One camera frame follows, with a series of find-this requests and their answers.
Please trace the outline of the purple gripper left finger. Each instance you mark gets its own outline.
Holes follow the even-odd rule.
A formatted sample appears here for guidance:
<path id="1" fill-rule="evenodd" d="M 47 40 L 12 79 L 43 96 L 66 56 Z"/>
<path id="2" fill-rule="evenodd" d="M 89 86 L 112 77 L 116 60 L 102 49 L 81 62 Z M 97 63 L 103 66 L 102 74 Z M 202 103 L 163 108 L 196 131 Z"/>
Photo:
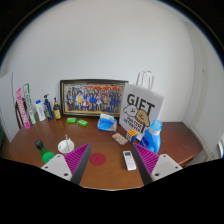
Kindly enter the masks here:
<path id="1" fill-rule="evenodd" d="M 91 144 L 88 143 L 65 155 L 65 161 L 72 173 L 71 182 L 79 185 L 91 155 Z"/>

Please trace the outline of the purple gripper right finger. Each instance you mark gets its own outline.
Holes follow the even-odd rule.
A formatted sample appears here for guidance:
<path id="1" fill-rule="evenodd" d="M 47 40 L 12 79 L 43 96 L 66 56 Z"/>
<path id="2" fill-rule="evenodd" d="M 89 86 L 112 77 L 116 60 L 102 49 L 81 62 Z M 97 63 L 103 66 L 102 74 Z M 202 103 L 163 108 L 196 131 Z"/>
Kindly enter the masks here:
<path id="1" fill-rule="evenodd" d="M 133 144 L 132 154 L 139 169 L 143 184 L 148 185 L 152 183 L 151 174 L 159 159 L 159 155 L 136 143 Z"/>

